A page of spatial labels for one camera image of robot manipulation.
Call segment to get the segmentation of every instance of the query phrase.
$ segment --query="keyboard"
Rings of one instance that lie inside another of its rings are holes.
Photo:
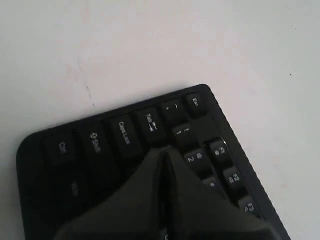
[[[26,240],[112,196],[151,148],[173,146],[211,191],[289,236],[211,89],[197,85],[28,136],[16,166]],[[165,224],[159,239],[167,240]]]

